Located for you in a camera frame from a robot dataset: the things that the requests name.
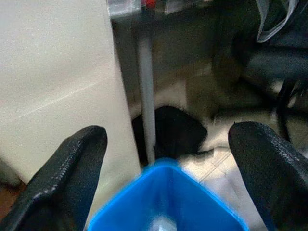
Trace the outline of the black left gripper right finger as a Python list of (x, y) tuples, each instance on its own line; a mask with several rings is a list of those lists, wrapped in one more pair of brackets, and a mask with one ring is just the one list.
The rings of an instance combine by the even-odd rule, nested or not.
[(272, 128), (234, 123), (228, 143), (245, 187), (269, 231), (308, 229), (308, 160)]

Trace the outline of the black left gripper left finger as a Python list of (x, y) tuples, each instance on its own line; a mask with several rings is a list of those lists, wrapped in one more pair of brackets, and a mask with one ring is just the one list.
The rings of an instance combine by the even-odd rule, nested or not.
[(84, 230), (106, 148), (106, 130), (97, 125), (66, 138), (27, 184), (0, 229)]

